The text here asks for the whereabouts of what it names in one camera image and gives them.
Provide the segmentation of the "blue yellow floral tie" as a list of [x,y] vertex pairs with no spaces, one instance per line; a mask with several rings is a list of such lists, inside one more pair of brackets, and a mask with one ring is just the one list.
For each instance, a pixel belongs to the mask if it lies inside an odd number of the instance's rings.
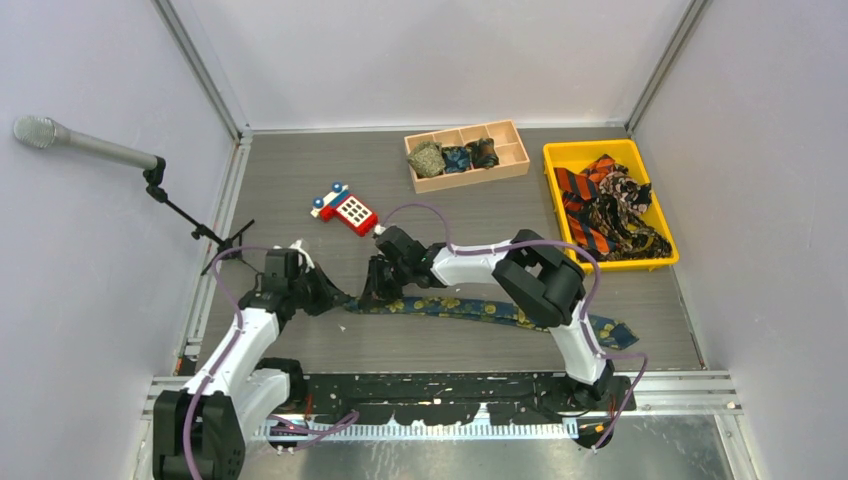
[[[545,327],[531,322],[516,305],[502,301],[463,299],[437,296],[406,296],[383,306],[366,307],[354,299],[343,308],[355,314],[413,315],[452,318],[491,323],[546,332]],[[599,344],[607,349],[625,350],[639,341],[639,337],[624,322],[600,315],[589,315],[589,323]]]

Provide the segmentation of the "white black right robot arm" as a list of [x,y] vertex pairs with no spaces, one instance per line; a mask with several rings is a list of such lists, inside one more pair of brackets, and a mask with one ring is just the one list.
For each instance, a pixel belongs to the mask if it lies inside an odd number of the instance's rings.
[[405,286],[447,288],[462,284],[499,286],[534,325],[547,329],[565,364],[571,397],[596,410],[611,395],[614,365],[605,359],[591,330],[585,273],[561,248],[529,229],[510,240],[482,246],[424,246],[397,226],[375,234],[377,254],[358,305],[386,307]]

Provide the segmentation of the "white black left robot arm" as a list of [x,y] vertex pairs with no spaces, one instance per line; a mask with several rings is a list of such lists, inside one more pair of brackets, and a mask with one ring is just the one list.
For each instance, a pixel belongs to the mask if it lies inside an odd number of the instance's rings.
[[224,338],[198,373],[158,395],[152,413],[155,479],[236,479],[275,409],[298,412],[307,384],[298,361],[264,354],[297,312],[348,301],[297,240],[267,250],[256,286],[236,301]]

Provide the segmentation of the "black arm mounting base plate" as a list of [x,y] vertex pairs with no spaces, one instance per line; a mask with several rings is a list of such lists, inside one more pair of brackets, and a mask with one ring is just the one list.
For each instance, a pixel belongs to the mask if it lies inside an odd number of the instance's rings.
[[571,439],[605,446],[637,404],[626,376],[598,399],[562,373],[315,374],[255,437],[330,441]]

